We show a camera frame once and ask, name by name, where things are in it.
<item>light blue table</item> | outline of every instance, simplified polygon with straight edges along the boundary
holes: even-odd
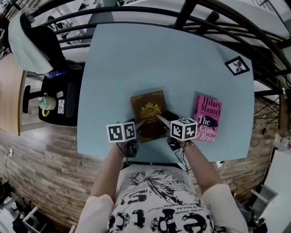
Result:
[[[106,125],[133,117],[130,97],[163,90],[168,110],[190,117],[195,92],[223,103],[214,143],[197,142],[210,161],[245,158],[254,113],[250,72],[233,76],[224,65],[239,54],[182,31],[134,24],[98,25],[87,58],[79,103],[78,152],[105,157]],[[144,162],[177,162],[166,139],[142,143]]]

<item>white towel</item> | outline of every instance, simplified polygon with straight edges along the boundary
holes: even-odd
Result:
[[[22,9],[9,23],[8,40],[11,50],[23,70],[38,74],[48,73],[53,67],[43,52],[32,43],[21,28],[20,16],[23,13],[28,15],[29,10]]]

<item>black and white marker cube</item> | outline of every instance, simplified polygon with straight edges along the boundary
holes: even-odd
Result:
[[[171,121],[171,137],[180,141],[196,138],[198,123],[191,118]]]
[[[109,142],[126,142],[136,139],[134,122],[107,125],[106,129]]]

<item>bracelet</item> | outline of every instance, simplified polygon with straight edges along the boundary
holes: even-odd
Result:
[[[191,146],[189,146],[187,149],[183,150],[183,152],[185,153],[186,151],[188,151],[192,146],[194,146],[195,144],[193,143]]]
[[[184,151],[184,149],[186,148],[186,146],[188,145],[189,141],[186,141],[184,146],[181,146],[182,142],[180,143],[180,147],[182,148],[182,150]]]

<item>metal railing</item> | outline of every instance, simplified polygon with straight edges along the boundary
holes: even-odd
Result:
[[[50,2],[41,6],[38,10],[36,10],[32,16],[36,17],[49,11],[55,7],[58,7],[62,4],[71,2],[73,0],[51,0]],[[202,20],[200,18],[191,16],[196,5],[204,6],[210,10],[212,13],[208,16],[206,20]],[[147,25],[155,25],[161,27],[167,27],[174,30],[182,30],[187,33],[191,33],[194,35],[198,35],[204,37],[205,39],[215,41],[216,43],[227,46],[243,56],[252,60],[253,63],[260,67],[260,72],[257,72],[257,75],[260,77],[260,81],[264,82],[272,89],[278,88],[277,78],[278,75],[285,75],[291,73],[291,64],[286,59],[284,53],[279,49],[286,44],[290,43],[290,39],[285,39],[281,36],[275,35],[273,33],[263,31],[259,27],[257,27],[254,23],[248,20],[239,12],[230,8],[229,6],[217,1],[217,0],[186,0],[181,11],[175,12],[171,10],[165,9],[157,9],[150,7],[139,7],[139,6],[123,6],[123,7],[103,7],[89,10],[82,10],[78,12],[74,12],[71,14],[67,14],[61,16],[59,18],[50,20],[42,24],[42,26],[49,26],[54,23],[61,22],[63,20],[72,19],[82,15],[90,15],[90,14],[100,14],[105,12],[145,12],[159,15],[167,15],[176,18],[176,22],[173,25],[160,25],[153,23],[145,23],[145,22],[132,22],[132,21],[115,21],[115,22],[98,22],[91,23],[85,25],[76,25],[68,28],[64,28],[62,30],[56,31],[56,35],[71,32],[74,30],[95,28],[99,24],[111,24],[111,23],[127,23],[127,24],[147,24]],[[236,24],[230,23],[221,23],[217,22],[219,19],[219,15],[226,16],[230,20],[234,21]],[[228,43],[226,41],[221,41],[218,39],[214,39],[213,37],[208,37],[210,34],[220,34],[228,36],[229,38],[236,41],[239,46],[233,46],[233,44]],[[93,35],[81,35],[75,36],[72,38],[60,39],[60,43],[91,39]],[[261,51],[260,48],[250,44],[244,38],[251,38],[254,40],[259,40],[264,43],[269,50],[275,54],[281,63],[286,67],[283,71],[274,64],[272,57],[268,57]],[[81,43],[77,45],[70,45],[62,47],[62,50],[74,49],[74,48],[82,48],[89,47],[90,43]]]
[[[40,0],[14,0],[11,6],[5,10],[2,17],[6,17],[10,20],[15,15],[15,13],[17,13],[23,7],[27,6],[35,8],[39,2]]]
[[[272,6],[269,5],[269,0],[252,0],[253,4],[262,6],[266,10],[269,10],[271,12],[275,12]]]

